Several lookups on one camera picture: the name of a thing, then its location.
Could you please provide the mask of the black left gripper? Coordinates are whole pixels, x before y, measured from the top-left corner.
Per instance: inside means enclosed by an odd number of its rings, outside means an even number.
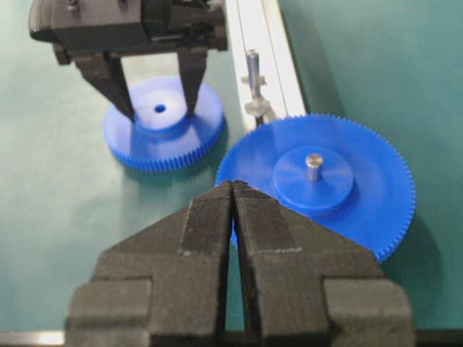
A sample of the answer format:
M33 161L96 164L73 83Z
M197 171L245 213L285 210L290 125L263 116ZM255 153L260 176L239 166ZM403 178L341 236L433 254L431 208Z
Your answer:
M177 51L187 115L195 113L208 49L227 49L220 1L34 1L28 27L59 62L75 58L82 77L130 121L134 108L120 58Z

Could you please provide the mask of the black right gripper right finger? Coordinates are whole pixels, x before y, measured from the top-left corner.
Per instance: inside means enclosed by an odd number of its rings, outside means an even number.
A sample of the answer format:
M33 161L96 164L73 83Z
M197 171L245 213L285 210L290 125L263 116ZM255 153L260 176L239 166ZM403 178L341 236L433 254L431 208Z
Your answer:
M233 184L247 329L263 346L413 346L405 291L373 253Z

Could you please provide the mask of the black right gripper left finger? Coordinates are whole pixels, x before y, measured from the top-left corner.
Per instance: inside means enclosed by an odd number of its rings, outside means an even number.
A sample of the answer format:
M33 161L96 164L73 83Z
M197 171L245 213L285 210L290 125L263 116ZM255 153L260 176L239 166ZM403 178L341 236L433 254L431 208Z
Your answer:
M73 294L67 346L216 346L225 328L232 186L104 251Z

